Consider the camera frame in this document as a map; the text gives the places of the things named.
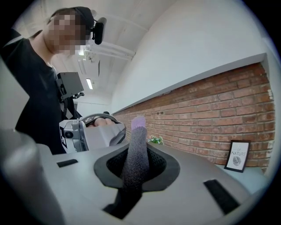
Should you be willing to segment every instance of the fluorescent light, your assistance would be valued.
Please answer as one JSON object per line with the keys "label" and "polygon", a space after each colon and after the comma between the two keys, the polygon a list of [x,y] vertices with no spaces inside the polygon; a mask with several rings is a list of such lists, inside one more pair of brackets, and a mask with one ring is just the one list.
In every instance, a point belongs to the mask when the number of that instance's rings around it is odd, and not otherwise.
{"label": "fluorescent light", "polygon": [[80,50],[78,50],[78,55],[84,55],[84,46],[83,45],[81,45],[80,46]]}
{"label": "fluorescent light", "polygon": [[78,51],[78,55],[84,55],[84,50],[82,49],[82,50],[79,50]]}
{"label": "fluorescent light", "polygon": [[86,79],[87,83],[88,83],[88,86],[90,89],[93,89],[93,86],[92,86],[92,83],[91,83],[91,79]]}

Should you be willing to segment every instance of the framed print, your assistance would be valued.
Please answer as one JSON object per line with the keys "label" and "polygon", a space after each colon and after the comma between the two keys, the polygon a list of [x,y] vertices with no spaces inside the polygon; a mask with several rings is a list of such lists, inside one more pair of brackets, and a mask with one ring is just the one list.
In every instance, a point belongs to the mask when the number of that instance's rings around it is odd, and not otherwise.
{"label": "framed print", "polygon": [[224,168],[243,173],[250,150],[250,141],[231,140],[227,163]]}

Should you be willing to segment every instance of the red brick wall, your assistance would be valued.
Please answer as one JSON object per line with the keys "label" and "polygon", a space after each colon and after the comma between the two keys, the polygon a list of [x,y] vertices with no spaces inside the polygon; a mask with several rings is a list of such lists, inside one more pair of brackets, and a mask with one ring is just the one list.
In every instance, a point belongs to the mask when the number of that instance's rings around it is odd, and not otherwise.
{"label": "red brick wall", "polygon": [[114,116],[127,127],[146,118],[148,135],[164,144],[225,164],[230,140],[250,140],[246,166],[266,169],[274,140],[274,103],[257,63],[221,73],[127,108]]}

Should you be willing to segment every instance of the person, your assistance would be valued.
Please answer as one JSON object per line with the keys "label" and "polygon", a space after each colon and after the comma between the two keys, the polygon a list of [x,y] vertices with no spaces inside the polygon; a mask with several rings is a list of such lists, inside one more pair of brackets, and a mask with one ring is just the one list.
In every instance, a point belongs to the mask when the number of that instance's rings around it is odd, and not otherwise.
{"label": "person", "polygon": [[[110,115],[108,111],[104,111],[104,114]],[[94,121],[90,123],[87,127],[98,127],[98,126],[105,126],[105,125],[113,125],[115,124],[111,119],[109,118],[103,118],[100,116],[96,116],[94,118]]]}
{"label": "person", "polygon": [[[43,30],[30,38],[21,38],[15,30],[1,49],[1,57],[22,88],[29,95],[16,130],[31,136],[36,143],[47,145],[52,154],[65,153],[61,144],[59,123],[62,110],[55,83],[57,74],[51,65],[54,55],[73,54],[76,46],[90,38],[94,18],[89,8],[74,7],[55,11]],[[81,115],[67,99],[72,118]]]}

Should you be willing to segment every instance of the small plant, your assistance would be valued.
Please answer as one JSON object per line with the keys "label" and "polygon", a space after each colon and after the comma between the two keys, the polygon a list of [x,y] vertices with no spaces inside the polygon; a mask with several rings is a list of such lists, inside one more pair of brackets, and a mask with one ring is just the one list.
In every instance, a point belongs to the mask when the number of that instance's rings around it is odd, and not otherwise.
{"label": "small plant", "polygon": [[159,138],[158,138],[158,137],[151,135],[150,138],[148,139],[148,142],[163,145],[163,138],[161,136],[159,136]]}

